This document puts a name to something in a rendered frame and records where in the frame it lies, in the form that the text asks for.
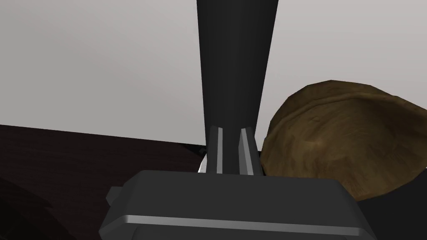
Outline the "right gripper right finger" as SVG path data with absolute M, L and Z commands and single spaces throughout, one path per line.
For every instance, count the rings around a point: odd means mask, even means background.
M 240 132 L 239 174 L 263 176 L 259 152 L 251 127 L 242 128 Z

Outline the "dark brown wooden table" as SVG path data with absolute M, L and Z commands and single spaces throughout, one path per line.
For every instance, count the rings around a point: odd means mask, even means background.
M 141 170 L 196 172 L 203 145 L 0 125 L 0 240 L 101 240 L 106 195 Z

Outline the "brown wooden bowl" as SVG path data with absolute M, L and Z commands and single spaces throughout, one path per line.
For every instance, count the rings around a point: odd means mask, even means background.
M 427 109 L 371 85 L 310 84 L 274 114 L 260 159 L 268 176 L 336 179 L 374 198 L 427 168 Z

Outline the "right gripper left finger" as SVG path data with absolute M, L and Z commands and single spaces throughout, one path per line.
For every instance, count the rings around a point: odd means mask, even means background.
M 223 173 L 223 153 L 223 129 L 211 126 L 206 154 L 206 173 Z

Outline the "black tall tapered object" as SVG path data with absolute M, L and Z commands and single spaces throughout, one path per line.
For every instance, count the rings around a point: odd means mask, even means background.
M 254 134 L 279 0 L 196 0 L 206 148 L 223 129 L 223 174 L 239 174 L 241 129 Z

